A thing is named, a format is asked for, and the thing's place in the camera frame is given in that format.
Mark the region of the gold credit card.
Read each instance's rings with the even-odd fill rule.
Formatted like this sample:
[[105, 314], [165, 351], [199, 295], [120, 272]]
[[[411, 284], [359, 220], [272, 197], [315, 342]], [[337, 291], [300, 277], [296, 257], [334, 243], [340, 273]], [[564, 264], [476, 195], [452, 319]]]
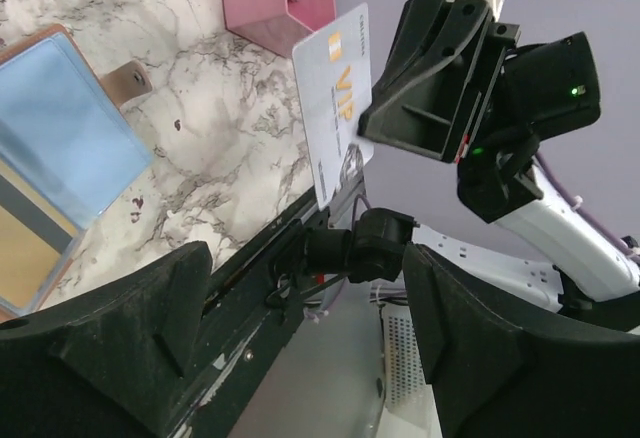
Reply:
[[60, 253], [1, 208], [1, 308], [19, 315], [41, 300]]

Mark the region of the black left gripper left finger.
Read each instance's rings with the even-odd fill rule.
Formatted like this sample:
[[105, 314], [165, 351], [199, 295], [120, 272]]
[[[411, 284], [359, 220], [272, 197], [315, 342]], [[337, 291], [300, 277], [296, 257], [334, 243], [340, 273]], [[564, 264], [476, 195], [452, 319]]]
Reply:
[[167, 437], [180, 418], [212, 268], [191, 242], [1, 325], [4, 437]]

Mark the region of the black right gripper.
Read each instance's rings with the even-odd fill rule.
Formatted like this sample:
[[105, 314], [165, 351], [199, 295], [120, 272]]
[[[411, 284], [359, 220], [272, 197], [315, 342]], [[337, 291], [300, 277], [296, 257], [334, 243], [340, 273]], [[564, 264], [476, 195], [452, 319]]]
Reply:
[[[598, 120], [600, 88], [591, 46], [578, 32], [520, 46], [485, 0], [408, 0], [358, 136], [458, 166], [461, 202], [493, 223], [543, 197], [532, 171], [542, 141]], [[479, 59], [482, 46], [487, 59]], [[472, 85], [472, 74], [481, 92]]]

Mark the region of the tan leather card holder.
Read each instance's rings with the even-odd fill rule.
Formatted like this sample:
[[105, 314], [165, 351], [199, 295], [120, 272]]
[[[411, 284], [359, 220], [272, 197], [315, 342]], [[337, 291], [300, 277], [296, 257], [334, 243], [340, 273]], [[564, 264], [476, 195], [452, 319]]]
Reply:
[[97, 76], [52, 24], [1, 52], [1, 208], [60, 253], [34, 312], [73, 262], [88, 228], [150, 165], [121, 109], [153, 89], [129, 61]]

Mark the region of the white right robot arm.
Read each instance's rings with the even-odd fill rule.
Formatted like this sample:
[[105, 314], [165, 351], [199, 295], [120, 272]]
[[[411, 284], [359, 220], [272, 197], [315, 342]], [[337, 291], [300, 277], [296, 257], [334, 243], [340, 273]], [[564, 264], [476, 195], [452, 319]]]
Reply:
[[[368, 5], [372, 78], [382, 73], [402, 6], [406, 0], [336, 0], [337, 14]], [[409, 214], [424, 225], [443, 231], [463, 245], [484, 247], [491, 257], [510, 256], [521, 265], [547, 259], [516, 235], [495, 225], [484, 225], [454, 197], [454, 167], [402, 151], [373, 144], [358, 176], [364, 179], [374, 205]]]

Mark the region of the silver VIP credit card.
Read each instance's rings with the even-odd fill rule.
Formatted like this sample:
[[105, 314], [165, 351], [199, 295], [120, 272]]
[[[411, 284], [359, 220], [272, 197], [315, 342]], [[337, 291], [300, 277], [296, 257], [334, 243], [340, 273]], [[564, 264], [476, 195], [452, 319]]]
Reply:
[[320, 209], [373, 157], [358, 135], [372, 103], [369, 9], [365, 3], [297, 43], [292, 51], [316, 200]]

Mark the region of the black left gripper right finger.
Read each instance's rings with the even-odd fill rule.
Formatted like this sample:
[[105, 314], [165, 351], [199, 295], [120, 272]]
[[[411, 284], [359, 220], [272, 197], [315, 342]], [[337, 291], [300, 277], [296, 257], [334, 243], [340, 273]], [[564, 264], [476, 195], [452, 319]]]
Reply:
[[403, 275], [446, 437], [635, 437], [639, 339], [532, 305], [410, 244]]

